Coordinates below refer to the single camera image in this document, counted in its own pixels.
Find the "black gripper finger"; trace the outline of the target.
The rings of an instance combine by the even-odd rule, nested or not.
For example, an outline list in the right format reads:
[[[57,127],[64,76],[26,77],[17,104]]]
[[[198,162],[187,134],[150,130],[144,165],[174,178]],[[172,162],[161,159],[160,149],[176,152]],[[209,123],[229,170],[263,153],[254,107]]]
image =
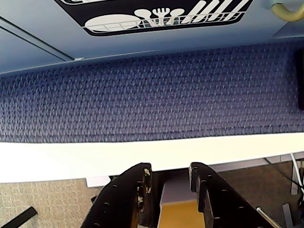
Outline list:
[[[211,167],[192,162],[190,189],[197,194],[198,212],[207,228],[271,228],[238,192]]]
[[[157,177],[141,162],[110,181],[96,196],[83,228],[157,227]]]

